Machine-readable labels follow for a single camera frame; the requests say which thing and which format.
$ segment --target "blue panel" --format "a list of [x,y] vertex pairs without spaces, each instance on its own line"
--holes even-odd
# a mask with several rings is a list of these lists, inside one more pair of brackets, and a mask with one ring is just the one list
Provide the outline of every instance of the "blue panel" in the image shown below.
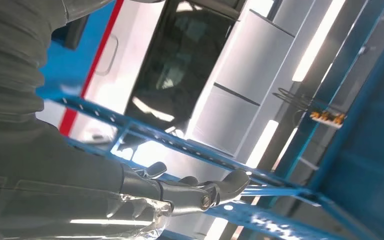
[[41,69],[45,76],[45,85],[37,89],[37,94],[44,99],[61,98],[61,84],[77,89],[80,93],[88,76],[95,54],[114,9],[112,2],[92,13],[84,28],[76,50],[51,42],[48,50],[48,63]]
[[323,163],[312,187],[384,239],[384,53]]
[[100,121],[117,127],[119,130],[129,124],[128,133],[146,140],[152,140],[163,144],[164,146],[194,157],[206,163],[221,167],[226,170],[242,169],[251,172],[251,179],[262,185],[273,185],[277,187],[301,188],[300,186],[276,177],[270,172],[256,170],[245,164],[242,164],[232,158],[212,151],[201,145],[188,142],[164,131],[156,129],[150,125],[144,124],[136,119],[118,114],[105,107],[88,102],[79,97],[67,97],[56,102],[66,105],[67,107],[86,114],[92,118],[97,118]]

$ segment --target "ceiling light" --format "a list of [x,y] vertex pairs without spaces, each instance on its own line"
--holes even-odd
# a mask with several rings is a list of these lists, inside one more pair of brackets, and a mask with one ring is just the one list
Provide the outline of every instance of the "ceiling light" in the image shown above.
[[226,225],[229,223],[224,218],[216,217],[214,222],[212,222],[211,227],[209,228],[206,237],[204,240],[218,240],[222,236],[223,231],[226,228]]
[[272,140],[273,135],[275,134],[276,129],[278,128],[279,123],[274,120],[268,121],[260,138],[255,144],[254,149],[251,152],[251,155],[246,162],[246,165],[250,168],[256,168],[260,163],[261,158],[263,157],[264,152],[269,146],[270,140]]
[[286,150],[288,149],[289,144],[291,144],[291,141],[292,141],[292,139],[294,138],[295,134],[297,133],[297,130],[298,130],[298,128],[295,127],[295,128],[292,130],[292,132],[290,133],[289,138],[287,139],[287,141],[286,141],[286,143],[285,143],[285,146],[283,146],[282,151],[280,151],[280,154],[279,154],[279,156],[277,157],[277,160],[276,160],[276,162],[274,163],[273,167],[271,168],[271,171],[276,170],[276,168],[278,167],[279,162],[281,161],[281,159],[282,159],[282,157],[284,156]]
[[301,58],[301,61],[296,68],[295,74],[292,77],[292,81],[302,82],[307,75],[311,65],[316,58],[317,53],[322,47],[323,42],[325,41],[326,36],[328,35],[329,30],[334,24],[335,19],[337,18],[339,11],[344,5],[345,0],[332,0],[329,8],[327,9],[326,14],[321,20],[320,25],[317,28],[314,36],[312,37],[307,49],[305,50],[304,55]]
[[71,224],[133,225],[149,226],[152,221],[116,220],[116,219],[73,219]]

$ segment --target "blue metal shelf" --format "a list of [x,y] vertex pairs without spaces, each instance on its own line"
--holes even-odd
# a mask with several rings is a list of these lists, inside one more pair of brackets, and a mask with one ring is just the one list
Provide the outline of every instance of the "blue metal shelf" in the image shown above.
[[[368,41],[383,13],[384,0],[366,2],[330,72],[320,86],[318,99],[324,102],[332,100],[356,62],[359,50]],[[287,180],[306,147],[305,143],[318,126],[307,118],[299,126],[299,131],[307,133],[307,136],[300,134],[294,137],[275,175],[250,168],[210,148],[188,142],[79,97],[67,96],[56,102],[118,129],[114,142],[108,150],[67,138],[71,145],[87,152],[114,158],[133,168],[140,168],[142,166],[132,161],[115,156],[114,151],[127,134],[155,141],[225,170],[242,169],[251,172],[251,180],[259,185],[248,186],[243,193],[244,196],[291,196],[323,208],[359,239],[384,239],[384,53],[348,112],[343,127],[328,147],[320,168],[310,180],[309,186],[301,186]],[[179,180],[168,174],[161,176],[161,179]],[[229,205],[233,207],[232,210],[219,206],[209,209],[206,213],[280,239],[341,239],[340,236],[277,215],[270,210],[251,206],[243,201],[234,201]]]

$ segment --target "white wall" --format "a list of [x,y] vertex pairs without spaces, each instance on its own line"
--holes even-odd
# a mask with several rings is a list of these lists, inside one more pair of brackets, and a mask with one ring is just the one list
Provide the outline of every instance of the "white wall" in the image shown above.
[[[310,9],[310,7],[311,9],[305,17],[305,20],[300,27],[299,32],[296,35],[286,58],[280,66],[280,69],[278,70],[275,78],[272,80],[270,88],[261,92],[261,94],[264,95],[264,100],[257,114],[254,116],[253,121],[249,125],[247,133],[244,135],[241,145],[236,152],[237,159],[248,159],[267,123],[270,120],[273,120],[279,111],[282,101],[273,96],[272,93],[277,92],[278,88],[291,88],[293,84],[292,77],[295,73],[295,70],[297,69],[297,66],[305,50],[307,49],[307,46],[313,38],[331,2],[331,0],[316,0],[314,3],[309,0],[300,1],[302,4],[306,3],[308,9]],[[305,12],[304,9],[302,9],[302,12],[296,12],[294,8],[289,8],[289,10],[290,21],[294,21],[295,18],[295,21],[302,19]],[[286,18],[284,18],[282,21],[284,22],[279,20],[278,24],[281,26],[290,25],[287,23]]]

